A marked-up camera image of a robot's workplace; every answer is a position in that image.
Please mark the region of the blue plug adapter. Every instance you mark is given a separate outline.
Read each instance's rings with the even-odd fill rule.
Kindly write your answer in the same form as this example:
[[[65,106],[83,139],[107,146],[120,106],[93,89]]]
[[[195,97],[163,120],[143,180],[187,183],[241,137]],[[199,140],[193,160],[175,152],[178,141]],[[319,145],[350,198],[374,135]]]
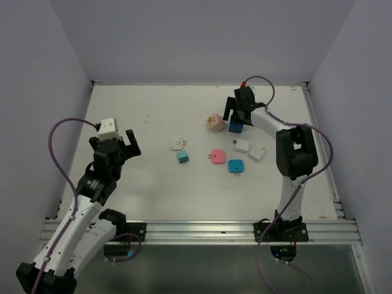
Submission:
[[[227,168],[229,173],[239,175],[244,172],[244,162],[241,159],[230,159]]]

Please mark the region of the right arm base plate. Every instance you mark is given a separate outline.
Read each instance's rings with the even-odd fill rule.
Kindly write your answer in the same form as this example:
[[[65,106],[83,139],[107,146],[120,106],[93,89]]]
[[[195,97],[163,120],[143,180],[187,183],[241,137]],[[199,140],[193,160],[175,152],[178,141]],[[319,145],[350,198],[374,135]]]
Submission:
[[[253,223],[255,241],[258,242],[264,230],[269,226],[268,219]],[[278,219],[261,238],[262,242],[308,242],[309,235],[303,218],[295,220]]]

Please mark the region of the pink plug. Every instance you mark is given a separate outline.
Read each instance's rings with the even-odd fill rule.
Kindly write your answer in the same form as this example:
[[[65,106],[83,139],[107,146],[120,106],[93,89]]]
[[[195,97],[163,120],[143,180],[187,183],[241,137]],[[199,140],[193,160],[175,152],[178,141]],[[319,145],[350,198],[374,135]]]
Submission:
[[[226,153],[223,149],[213,149],[208,155],[208,159],[214,165],[224,164],[226,162]]]

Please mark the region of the white USB charger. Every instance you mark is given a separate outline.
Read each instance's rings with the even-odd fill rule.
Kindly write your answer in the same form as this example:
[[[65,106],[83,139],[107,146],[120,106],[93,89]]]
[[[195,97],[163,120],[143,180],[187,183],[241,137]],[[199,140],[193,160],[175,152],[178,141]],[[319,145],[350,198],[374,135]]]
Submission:
[[[259,162],[265,153],[265,148],[262,146],[254,146],[248,153],[248,157],[256,162]]]

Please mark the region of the white plug adapter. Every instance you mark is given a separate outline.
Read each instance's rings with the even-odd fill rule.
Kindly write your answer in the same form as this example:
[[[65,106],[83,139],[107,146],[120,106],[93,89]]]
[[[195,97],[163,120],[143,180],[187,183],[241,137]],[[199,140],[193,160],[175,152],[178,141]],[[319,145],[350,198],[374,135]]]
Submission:
[[[169,144],[172,151],[180,151],[187,145],[187,141],[181,137],[175,137],[170,139]]]

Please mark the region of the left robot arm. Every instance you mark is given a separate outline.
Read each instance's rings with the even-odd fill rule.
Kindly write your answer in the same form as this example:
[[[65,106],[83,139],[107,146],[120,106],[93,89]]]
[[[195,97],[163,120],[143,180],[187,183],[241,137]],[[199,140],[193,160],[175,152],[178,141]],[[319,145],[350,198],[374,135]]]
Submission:
[[[21,263],[16,276],[25,293],[73,293],[84,267],[110,241],[142,238],[127,228],[126,215],[104,205],[116,189],[125,162],[140,156],[133,130],[122,137],[91,137],[93,161],[80,178],[76,197],[42,251]]]

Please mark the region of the blue cube socket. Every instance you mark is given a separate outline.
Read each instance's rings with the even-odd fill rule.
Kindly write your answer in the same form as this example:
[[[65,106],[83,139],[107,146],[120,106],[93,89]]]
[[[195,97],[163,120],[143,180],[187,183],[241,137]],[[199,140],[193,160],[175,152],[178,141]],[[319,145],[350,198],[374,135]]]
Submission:
[[[243,131],[244,124],[235,116],[231,116],[229,120],[228,131],[233,134],[240,134]]]

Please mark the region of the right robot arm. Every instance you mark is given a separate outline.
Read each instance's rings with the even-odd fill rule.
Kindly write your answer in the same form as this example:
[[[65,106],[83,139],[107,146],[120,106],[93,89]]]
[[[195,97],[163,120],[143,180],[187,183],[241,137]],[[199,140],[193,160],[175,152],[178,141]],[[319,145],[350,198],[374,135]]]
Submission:
[[[319,163],[312,129],[307,124],[285,122],[255,101],[253,90],[245,86],[228,97],[223,120],[256,127],[276,142],[276,165],[282,175],[281,200],[275,212],[274,236],[289,239],[302,223],[305,179]]]

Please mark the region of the beige cube socket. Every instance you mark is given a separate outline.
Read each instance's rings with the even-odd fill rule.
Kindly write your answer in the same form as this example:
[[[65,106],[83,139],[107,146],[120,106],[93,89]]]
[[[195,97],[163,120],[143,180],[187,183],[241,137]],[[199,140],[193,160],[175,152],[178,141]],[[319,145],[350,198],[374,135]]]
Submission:
[[[207,119],[208,127],[214,131],[219,132],[225,127],[223,117],[217,113],[212,114]]]

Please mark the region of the teal plug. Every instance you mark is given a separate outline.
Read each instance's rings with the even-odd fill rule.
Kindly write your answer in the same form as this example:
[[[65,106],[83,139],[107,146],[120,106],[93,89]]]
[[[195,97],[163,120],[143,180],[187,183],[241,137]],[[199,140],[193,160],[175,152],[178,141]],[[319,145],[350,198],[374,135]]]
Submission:
[[[178,162],[180,164],[183,164],[183,163],[186,163],[189,161],[189,155],[188,155],[187,151],[185,151],[185,150],[181,150],[181,151],[177,152],[176,155],[177,155]]]

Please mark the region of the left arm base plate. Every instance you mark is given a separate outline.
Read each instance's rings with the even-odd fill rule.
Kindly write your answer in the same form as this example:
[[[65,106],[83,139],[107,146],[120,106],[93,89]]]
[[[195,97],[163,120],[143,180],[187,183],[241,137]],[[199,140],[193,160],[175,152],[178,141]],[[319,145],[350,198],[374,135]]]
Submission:
[[[111,241],[118,242],[141,242],[145,241],[147,224],[145,222],[125,222],[116,229],[116,235]]]

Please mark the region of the long white charger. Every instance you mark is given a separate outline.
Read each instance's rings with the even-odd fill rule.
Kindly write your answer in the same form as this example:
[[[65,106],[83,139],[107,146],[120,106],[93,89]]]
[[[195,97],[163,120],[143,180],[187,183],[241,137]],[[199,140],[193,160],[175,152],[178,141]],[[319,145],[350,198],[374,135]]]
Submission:
[[[251,148],[251,143],[248,140],[238,138],[233,140],[233,143],[235,144],[235,151],[239,153],[247,154]]]

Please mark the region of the aluminium mounting rail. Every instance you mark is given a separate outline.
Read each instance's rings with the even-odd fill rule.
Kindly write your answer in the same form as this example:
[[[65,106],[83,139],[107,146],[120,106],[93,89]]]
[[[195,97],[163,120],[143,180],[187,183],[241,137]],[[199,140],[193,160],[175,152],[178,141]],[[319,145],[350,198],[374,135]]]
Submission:
[[[256,245],[252,220],[145,222],[145,245]],[[307,220],[308,242],[262,242],[263,245],[357,245],[361,244],[354,220]]]

